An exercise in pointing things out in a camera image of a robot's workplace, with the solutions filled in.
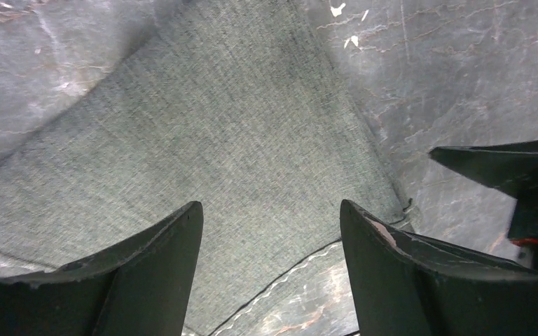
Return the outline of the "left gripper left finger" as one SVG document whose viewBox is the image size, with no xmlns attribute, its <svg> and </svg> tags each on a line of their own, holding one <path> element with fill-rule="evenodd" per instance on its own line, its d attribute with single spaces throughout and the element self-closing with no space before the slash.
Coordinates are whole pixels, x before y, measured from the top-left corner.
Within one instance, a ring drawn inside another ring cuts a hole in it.
<svg viewBox="0 0 538 336">
<path fill-rule="evenodd" d="M 202 229 L 189 202 L 53 272 L 0 277 L 0 335 L 180 335 Z"/>
</svg>

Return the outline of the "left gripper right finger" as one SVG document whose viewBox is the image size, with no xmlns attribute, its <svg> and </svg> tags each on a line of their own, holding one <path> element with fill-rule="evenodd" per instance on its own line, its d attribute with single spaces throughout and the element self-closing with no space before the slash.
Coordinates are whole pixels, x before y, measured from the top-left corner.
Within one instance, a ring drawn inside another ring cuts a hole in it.
<svg viewBox="0 0 538 336">
<path fill-rule="evenodd" d="M 340 231 L 362 335 L 538 335 L 538 271 L 398 230 L 353 201 Z"/>
</svg>

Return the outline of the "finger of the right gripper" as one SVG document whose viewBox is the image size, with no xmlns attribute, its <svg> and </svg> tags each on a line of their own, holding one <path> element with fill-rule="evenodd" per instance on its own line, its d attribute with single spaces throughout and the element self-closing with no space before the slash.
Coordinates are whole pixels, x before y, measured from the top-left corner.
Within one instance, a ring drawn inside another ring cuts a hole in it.
<svg viewBox="0 0 538 336">
<path fill-rule="evenodd" d="M 515 199 L 506 238 L 517 261 L 538 270 L 538 140 L 496 146 L 439 146 L 431 160 Z"/>
</svg>

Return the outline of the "grey cloth napkin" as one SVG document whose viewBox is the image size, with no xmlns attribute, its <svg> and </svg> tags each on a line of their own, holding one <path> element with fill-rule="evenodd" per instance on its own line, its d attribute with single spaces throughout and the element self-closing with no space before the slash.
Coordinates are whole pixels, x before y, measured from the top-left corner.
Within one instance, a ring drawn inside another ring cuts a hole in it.
<svg viewBox="0 0 538 336">
<path fill-rule="evenodd" d="M 51 272 L 199 201 L 195 335 L 257 335 L 316 279 L 341 300 L 340 203 L 408 198 L 296 1 L 191 1 L 0 161 L 0 277 Z"/>
</svg>

